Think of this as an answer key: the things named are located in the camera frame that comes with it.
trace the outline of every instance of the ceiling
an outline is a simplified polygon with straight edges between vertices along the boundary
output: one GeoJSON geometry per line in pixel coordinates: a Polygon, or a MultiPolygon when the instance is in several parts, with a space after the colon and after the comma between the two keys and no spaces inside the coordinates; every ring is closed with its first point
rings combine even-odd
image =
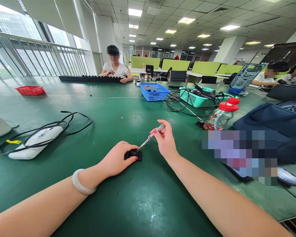
{"type": "Polygon", "coordinates": [[[203,44],[213,44],[208,52],[218,49],[224,38],[245,36],[246,42],[260,41],[261,44],[243,46],[244,50],[262,49],[266,44],[286,43],[296,31],[296,0],[279,0],[271,3],[266,0],[87,0],[94,12],[110,16],[114,22],[114,31],[118,40],[126,44],[188,49],[196,47],[201,51],[203,44]],[[149,6],[161,8],[159,15],[147,13],[149,6]],[[129,16],[128,8],[143,10],[141,17],[129,16]],[[224,11],[214,12],[219,8],[224,11]],[[183,17],[196,19],[189,25],[178,23],[183,17]],[[139,25],[138,30],[129,28],[129,24],[139,25]],[[224,31],[221,27],[234,24],[240,28],[224,31]],[[176,30],[174,34],[166,30],[176,30]],[[136,35],[135,43],[129,35],[136,35]],[[201,39],[198,35],[208,34],[201,39]]]}

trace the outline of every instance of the green plastic basket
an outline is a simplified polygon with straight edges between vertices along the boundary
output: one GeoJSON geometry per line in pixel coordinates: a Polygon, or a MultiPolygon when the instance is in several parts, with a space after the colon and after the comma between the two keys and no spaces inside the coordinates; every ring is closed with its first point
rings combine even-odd
{"type": "MultiPolygon", "coordinates": [[[[212,92],[213,89],[211,88],[207,88],[207,87],[203,87],[203,90],[206,92],[212,92]]],[[[224,100],[222,102],[226,102],[227,99],[229,98],[229,96],[225,96],[224,100]]],[[[181,90],[180,91],[180,97],[182,100],[184,100],[185,102],[187,102],[188,99],[188,94],[187,91],[185,90],[181,90]]],[[[218,97],[216,98],[216,104],[220,102],[220,100],[222,99],[222,97],[218,97]]],[[[190,99],[188,100],[188,103],[190,105],[193,105],[196,108],[203,108],[203,107],[211,107],[214,106],[214,102],[211,99],[207,99],[204,97],[199,97],[197,95],[194,95],[193,93],[190,92],[190,99]]]]}

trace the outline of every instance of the red plastic basket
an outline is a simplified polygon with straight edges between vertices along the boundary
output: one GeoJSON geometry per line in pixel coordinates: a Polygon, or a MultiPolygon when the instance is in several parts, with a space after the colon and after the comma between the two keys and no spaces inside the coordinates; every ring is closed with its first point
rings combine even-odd
{"type": "Polygon", "coordinates": [[[39,95],[45,93],[43,87],[22,86],[15,88],[21,95],[39,95]]]}

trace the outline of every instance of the person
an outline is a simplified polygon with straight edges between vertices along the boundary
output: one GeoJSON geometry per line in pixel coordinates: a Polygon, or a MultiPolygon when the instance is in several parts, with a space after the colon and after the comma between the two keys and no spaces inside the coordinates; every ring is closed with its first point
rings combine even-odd
{"type": "MultiPolygon", "coordinates": [[[[252,201],[180,156],[171,124],[165,120],[158,122],[165,128],[150,133],[154,133],[161,155],[223,236],[292,237],[252,201]]],[[[134,163],[137,157],[124,160],[124,154],[138,148],[119,142],[100,163],[79,172],[78,180],[87,189],[96,188],[134,163]]],[[[68,177],[2,212],[0,236],[50,236],[87,197],[78,192],[68,177]]]]}
{"type": "Polygon", "coordinates": [[[294,66],[284,78],[281,78],[286,81],[287,85],[296,86],[296,66],[294,66]]]}
{"type": "Polygon", "coordinates": [[[279,72],[286,72],[288,71],[288,63],[286,62],[278,62],[274,63],[270,66],[268,66],[264,72],[260,72],[251,82],[251,85],[254,86],[261,86],[261,85],[266,85],[266,86],[276,86],[279,84],[278,82],[275,82],[274,76],[278,75],[279,72]]]}
{"type": "Polygon", "coordinates": [[[126,65],[119,62],[119,51],[115,45],[107,47],[107,53],[110,56],[111,63],[105,63],[101,75],[115,75],[122,77],[121,82],[127,83],[134,80],[130,70],[126,65]]]}

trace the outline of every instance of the yellow tag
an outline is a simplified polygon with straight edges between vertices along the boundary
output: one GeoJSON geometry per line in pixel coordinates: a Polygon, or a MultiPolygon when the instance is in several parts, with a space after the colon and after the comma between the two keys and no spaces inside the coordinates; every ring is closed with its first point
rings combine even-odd
{"type": "Polygon", "coordinates": [[[6,142],[8,142],[8,143],[14,143],[14,144],[20,144],[22,141],[18,141],[18,140],[15,140],[15,141],[6,140],[6,142]]]}

